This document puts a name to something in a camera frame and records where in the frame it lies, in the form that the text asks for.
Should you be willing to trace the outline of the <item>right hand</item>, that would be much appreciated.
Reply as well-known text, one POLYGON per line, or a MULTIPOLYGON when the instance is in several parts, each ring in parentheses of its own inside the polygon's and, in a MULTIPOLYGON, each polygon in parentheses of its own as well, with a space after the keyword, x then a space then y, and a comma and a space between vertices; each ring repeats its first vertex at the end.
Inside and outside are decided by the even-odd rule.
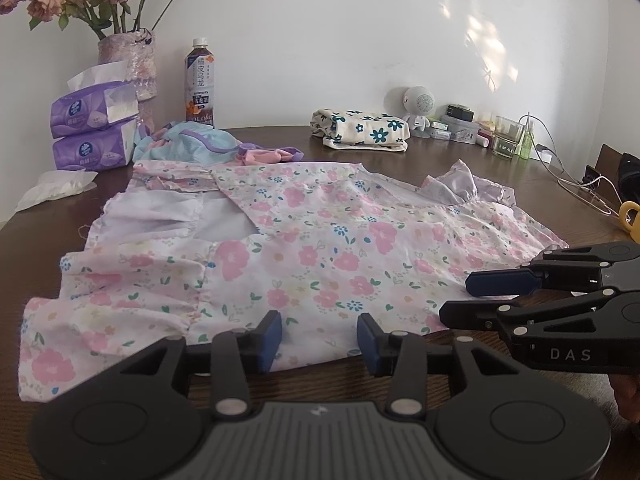
POLYGON ((614 391, 618 414, 628 422, 640 422, 640 382, 638 376, 610 375, 608 381, 614 391))

